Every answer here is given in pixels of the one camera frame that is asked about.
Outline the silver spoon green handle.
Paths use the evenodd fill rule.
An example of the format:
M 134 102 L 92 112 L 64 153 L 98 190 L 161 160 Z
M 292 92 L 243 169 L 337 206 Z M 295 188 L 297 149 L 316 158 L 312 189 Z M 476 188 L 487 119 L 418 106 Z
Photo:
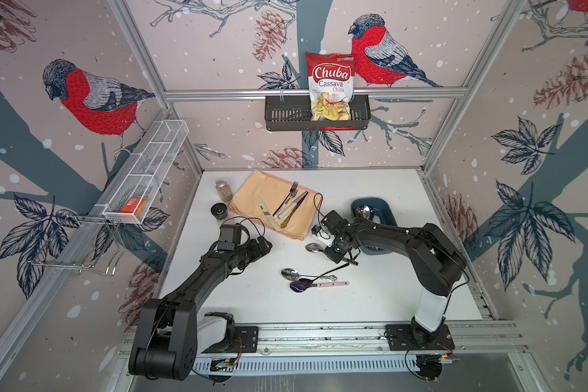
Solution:
M 364 205 L 361 207 L 361 216 L 366 219 L 370 220 L 372 217 L 372 209 L 368 205 Z

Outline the teal plastic storage box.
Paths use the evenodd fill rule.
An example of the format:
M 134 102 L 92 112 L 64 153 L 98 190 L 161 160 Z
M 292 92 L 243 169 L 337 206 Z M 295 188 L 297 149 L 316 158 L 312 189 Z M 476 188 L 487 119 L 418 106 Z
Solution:
M 373 227 L 378 228 L 379 226 L 398 226 L 388 202 L 385 201 L 385 199 L 376 197 L 354 200 L 351 203 L 351 213 L 354 219 L 364 219 L 361 216 L 361 207 L 364 205 L 368 205 L 370 209 L 372 209 L 372 217 L 370 220 L 367 220 L 369 221 L 369 224 L 364 224 L 361 221 L 355 222 L 354 228 L 356 228 L 356 230 L 362 231 L 363 229 L 372 229 Z

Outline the purple metallic spoon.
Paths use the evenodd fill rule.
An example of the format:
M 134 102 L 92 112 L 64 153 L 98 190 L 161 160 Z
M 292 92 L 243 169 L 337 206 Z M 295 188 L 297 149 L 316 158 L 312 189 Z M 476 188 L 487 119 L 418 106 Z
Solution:
M 329 274 L 332 274 L 332 273 L 334 273 L 334 272 L 340 271 L 341 269 L 345 269 L 345 268 L 346 268 L 346 267 L 348 267 L 348 266 L 349 266 L 349 264 L 345 263 L 345 264 L 343 264 L 343 265 L 341 265 L 341 266 L 338 266 L 338 267 L 336 267 L 336 268 L 334 268 L 334 269 L 331 269 L 331 270 L 329 270 L 329 271 L 327 271 L 327 272 L 325 272 L 325 273 L 323 273 L 323 274 L 320 274 L 320 275 L 318 275 L 318 276 L 322 276 L 322 275 L 329 275 Z M 325 280 L 320 280 L 320 279 L 314 279 L 313 281 L 315 281 L 315 282 L 317 282 L 317 283 L 321 283 L 321 282 L 330 282 L 330 281 L 325 281 Z

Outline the purple spoon pink handle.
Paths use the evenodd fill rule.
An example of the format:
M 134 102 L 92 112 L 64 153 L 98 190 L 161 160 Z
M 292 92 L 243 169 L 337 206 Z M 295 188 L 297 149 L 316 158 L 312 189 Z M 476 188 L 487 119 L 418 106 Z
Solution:
M 289 287 L 293 292 L 305 292 L 307 289 L 310 288 L 329 288 L 329 287 L 347 287 L 349 286 L 349 282 L 321 282 L 317 283 L 313 280 L 309 279 L 299 279 L 293 282 L 290 282 Z

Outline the silver spoon black handle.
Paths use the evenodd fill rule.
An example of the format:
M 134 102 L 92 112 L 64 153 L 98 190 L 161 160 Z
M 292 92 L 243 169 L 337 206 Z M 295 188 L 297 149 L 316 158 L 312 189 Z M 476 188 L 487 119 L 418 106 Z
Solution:
M 320 245 L 319 243 L 308 243 L 307 245 L 305 245 L 305 250 L 310 252 L 310 253 L 323 253 L 326 254 L 325 252 L 325 248 Z M 341 259 L 341 261 L 348 263 L 350 265 L 353 266 L 357 266 L 359 263 L 353 259 L 352 257 L 343 257 Z

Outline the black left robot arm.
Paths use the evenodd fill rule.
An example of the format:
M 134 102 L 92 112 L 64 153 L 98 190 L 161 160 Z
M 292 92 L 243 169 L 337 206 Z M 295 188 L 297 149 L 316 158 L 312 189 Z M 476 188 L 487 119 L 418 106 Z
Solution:
M 137 324 L 128 371 L 149 380 L 183 381 L 194 367 L 199 348 L 198 312 L 214 289 L 272 250 L 264 235 L 252 238 L 238 223 L 222 225 L 217 241 L 201 256 L 186 281 L 165 297 L 145 302 Z

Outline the small red box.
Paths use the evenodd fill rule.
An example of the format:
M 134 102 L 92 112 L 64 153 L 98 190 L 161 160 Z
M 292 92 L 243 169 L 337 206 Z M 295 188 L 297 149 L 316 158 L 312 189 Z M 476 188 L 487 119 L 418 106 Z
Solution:
M 140 215 L 145 207 L 145 199 L 130 198 L 120 209 L 122 214 Z

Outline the black round lid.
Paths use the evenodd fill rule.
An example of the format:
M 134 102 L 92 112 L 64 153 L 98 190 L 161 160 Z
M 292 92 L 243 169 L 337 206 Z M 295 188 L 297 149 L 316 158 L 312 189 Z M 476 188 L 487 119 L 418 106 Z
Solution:
M 228 206 L 225 203 L 213 204 L 210 212 L 215 219 L 223 221 L 228 217 Z

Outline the brown spice jar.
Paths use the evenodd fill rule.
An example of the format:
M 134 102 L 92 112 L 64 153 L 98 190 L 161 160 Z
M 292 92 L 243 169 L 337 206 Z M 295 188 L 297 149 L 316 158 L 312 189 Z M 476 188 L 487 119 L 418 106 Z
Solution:
M 216 181 L 217 194 L 222 202 L 228 204 L 234 197 L 230 185 L 224 179 L 218 179 Z

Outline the peach cloth napkin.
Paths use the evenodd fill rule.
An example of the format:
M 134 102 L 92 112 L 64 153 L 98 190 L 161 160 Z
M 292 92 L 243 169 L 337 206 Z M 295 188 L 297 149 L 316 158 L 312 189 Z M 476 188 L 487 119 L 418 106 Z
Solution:
M 298 182 L 297 195 L 292 199 L 286 207 L 288 207 L 297 197 L 301 196 L 305 191 L 309 194 L 303 204 L 293 214 L 289 224 L 282 232 L 276 232 L 264 217 L 264 214 L 256 204 L 255 196 L 261 197 L 271 215 L 278 209 L 279 205 L 287 196 L 292 183 L 277 176 L 254 171 L 241 188 L 235 193 L 232 201 L 229 204 L 229 210 L 242 217 L 256 217 L 261 220 L 266 228 L 274 232 L 284 235 L 290 239 L 302 241 L 304 240 L 313 224 L 315 218 L 316 208 L 314 206 L 314 197 L 316 192 L 312 189 L 305 188 L 300 181 Z M 280 212 L 275 220 L 281 224 L 286 214 L 284 213 L 286 207 Z

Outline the silver fork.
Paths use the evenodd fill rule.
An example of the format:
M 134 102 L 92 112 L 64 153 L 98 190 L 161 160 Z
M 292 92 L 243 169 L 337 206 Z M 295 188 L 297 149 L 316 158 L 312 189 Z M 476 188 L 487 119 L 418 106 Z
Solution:
M 273 217 L 277 217 L 280 214 L 280 212 L 282 212 L 282 210 L 287 206 L 287 204 L 292 199 L 294 199 L 294 197 L 297 195 L 297 187 L 298 187 L 298 182 L 294 181 L 294 183 L 292 183 L 292 186 L 291 186 L 289 192 L 287 193 L 287 196 L 282 201 L 282 203 L 279 205 L 278 209 L 274 212 Z

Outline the red Chuba chips bag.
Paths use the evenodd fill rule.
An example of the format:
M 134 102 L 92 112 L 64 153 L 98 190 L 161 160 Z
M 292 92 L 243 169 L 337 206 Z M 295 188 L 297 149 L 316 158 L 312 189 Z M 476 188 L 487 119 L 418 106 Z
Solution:
M 351 120 L 354 95 L 353 55 L 305 54 L 312 121 Z

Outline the gold cream handled knife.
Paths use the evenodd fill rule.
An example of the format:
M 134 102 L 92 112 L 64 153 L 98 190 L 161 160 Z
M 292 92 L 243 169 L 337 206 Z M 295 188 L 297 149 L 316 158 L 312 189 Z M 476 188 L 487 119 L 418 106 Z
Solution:
M 264 217 L 266 218 L 266 220 L 272 226 L 273 230 L 276 231 L 276 232 L 282 232 L 283 229 L 280 227 L 280 225 L 277 222 L 277 220 L 275 220 L 274 217 L 270 214 L 268 208 L 266 207 L 266 205 L 263 202 L 263 200 L 261 199 L 261 197 L 258 196 L 258 195 L 256 195 L 255 196 L 255 199 L 256 199 L 256 204 L 258 205 L 258 207 L 261 210 L 261 212 L 264 214 Z

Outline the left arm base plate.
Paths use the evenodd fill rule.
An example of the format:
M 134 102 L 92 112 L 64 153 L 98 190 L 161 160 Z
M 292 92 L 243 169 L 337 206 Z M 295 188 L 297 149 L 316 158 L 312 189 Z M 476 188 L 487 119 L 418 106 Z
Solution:
M 201 350 L 202 354 L 220 354 L 220 353 L 256 353 L 259 338 L 259 328 L 257 326 L 236 327 L 231 337 L 226 337 L 219 343 L 214 343 Z

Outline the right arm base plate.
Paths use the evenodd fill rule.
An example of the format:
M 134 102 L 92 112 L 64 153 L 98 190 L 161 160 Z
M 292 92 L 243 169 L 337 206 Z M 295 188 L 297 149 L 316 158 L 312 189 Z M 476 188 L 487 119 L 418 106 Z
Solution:
M 416 323 L 386 324 L 384 337 L 390 351 L 454 351 L 455 343 L 449 327 L 443 323 L 433 333 Z

